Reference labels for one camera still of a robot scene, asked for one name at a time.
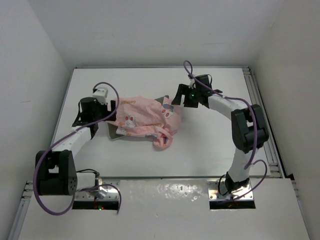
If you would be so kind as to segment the pink cartoon pillowcase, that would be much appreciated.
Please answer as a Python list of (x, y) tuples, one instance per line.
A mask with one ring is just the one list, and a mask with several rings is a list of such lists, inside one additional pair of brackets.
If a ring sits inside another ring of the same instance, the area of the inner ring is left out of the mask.
[(181, 122), (181, 107), (172, 105), (166, 95), (161, 101), (143, 96), (120, 98), (116, 120), (107, 121), (116, 135), (150, 139), (159, 149), (172, 145)]

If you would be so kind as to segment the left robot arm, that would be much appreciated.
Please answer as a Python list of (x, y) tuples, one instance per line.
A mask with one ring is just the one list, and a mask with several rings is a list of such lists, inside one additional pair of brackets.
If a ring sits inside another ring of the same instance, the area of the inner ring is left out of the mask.
[(77, 116), (70, 133), (48, 152), (35, 157), (35, 189), (39, 196), (72, 196), (78, 178), (74, 157), (99, 129), (98, 123), (116, 120), (117, 102), (85, 97), (78, 102)]

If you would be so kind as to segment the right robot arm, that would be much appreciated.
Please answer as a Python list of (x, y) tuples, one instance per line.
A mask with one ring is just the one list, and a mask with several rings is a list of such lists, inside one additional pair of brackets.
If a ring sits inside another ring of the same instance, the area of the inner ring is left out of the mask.
[(249, 171), (254, 165), (256, 151), (269, 139), (266, 120), (258, 104), (249, 104), (239, 97), (229, 97), (212, 89), (208, 75), (188, 75), (190, 84), (179, 84), (172, 105), (197, 108), (199, 104), (214, 110), (231, 121), (231, 136), (235, 153), (231, 167), (225, 174), (226, 193), (245, 187), (250, 180)]

